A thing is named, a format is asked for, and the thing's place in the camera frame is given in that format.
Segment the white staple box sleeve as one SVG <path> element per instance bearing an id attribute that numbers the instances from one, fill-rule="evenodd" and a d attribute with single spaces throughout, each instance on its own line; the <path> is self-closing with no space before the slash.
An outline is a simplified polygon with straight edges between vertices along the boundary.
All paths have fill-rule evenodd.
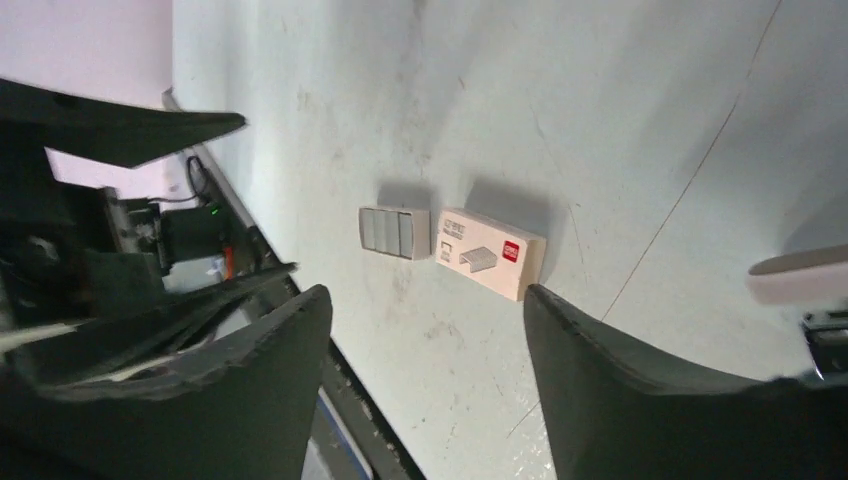
<path id="1" fill-rule="evenodd" d="M 540 280 L 545 237 L 461 208 L 445 208 L 437 228 L 438 264 L 515 302 Z"/>

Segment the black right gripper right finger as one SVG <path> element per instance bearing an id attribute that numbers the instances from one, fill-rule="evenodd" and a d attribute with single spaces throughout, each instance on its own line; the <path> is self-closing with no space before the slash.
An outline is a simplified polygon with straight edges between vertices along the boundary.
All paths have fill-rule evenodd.
<path id="1" fill-rule="evenodd" d="M 847 386 L 680 358 L 541 285 L 523 319 L 560 479 L 843 479 Z"/>

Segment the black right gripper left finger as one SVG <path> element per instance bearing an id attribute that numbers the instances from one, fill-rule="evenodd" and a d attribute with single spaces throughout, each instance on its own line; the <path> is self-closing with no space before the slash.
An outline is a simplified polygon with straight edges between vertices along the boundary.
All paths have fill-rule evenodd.
<path id="1" fill-rule="evenodd" d="M 332 324 L 316 285 L 160 373 L 1 382 L 5 479 L 297 479 Z"/>

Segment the staple tray with staples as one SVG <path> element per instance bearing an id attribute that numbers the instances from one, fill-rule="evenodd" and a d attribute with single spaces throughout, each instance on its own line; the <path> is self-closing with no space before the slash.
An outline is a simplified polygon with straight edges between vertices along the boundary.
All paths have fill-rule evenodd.
<path id="1" fill-rule="evenodd" d="M 429 210 L 360 207 L 358 227 L 363 250 L 409 261 L 423 260 L 432 254 Z"/>

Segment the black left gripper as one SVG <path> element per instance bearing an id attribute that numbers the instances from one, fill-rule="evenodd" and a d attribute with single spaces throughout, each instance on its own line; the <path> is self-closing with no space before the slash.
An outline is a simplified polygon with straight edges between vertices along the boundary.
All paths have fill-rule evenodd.
<path id="1" fill-rule="evenodd" d="M 157 356 L 223 307 L 297 270 L 282 263 L 198 290 L 172 293 L 181 262 L 220 256 L 223 208 L 121 199 L 110 188 L 58 181 L 44 147 L 136 168 L 246 126 L 233 112 L 165 111 L 1 81 L 1 322 L 85 320 L 75 330 L 3 355 L 33 385 L 65 385 Z"/>

